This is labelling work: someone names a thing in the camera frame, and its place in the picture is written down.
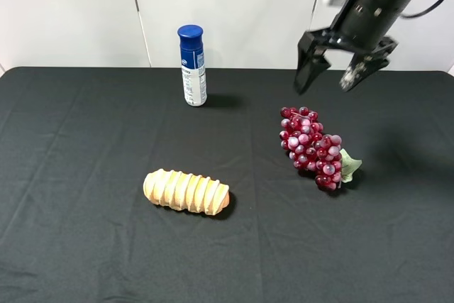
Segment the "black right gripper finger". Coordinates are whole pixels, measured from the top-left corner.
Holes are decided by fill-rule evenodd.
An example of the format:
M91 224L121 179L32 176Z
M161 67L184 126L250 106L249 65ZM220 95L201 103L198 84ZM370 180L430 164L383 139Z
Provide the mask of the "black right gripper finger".
M298 42L298 62L294 77L297 94L304 94L314 80L331 66L324 57L327 50L324 33L324 30L306 31Z
M390 52L386 50L369 53L352 50L351 53L353 54L352 60L339 82L344 92L349 92L366 78L389 64L388 55Z

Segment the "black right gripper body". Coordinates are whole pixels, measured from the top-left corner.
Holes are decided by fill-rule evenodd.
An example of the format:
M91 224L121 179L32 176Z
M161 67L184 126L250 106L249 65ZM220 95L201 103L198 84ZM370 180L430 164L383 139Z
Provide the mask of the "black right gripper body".
M329 27L304 33L304 52L322 55L334 49L388 55L397 47L387 35L396 19L397 10L380 7L375 0L347 0Z

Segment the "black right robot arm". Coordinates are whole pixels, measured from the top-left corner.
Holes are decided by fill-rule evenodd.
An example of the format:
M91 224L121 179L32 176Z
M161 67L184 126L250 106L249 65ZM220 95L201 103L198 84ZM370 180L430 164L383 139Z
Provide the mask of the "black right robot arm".
M297 46L298 63L294 88L306 92L313 81L331 65L327 50L341 50L353 57L341 77L340 87L348 92L364 79L389 64L397 42L387 35L411 0L324 0L340 11L330 26L305 31Z

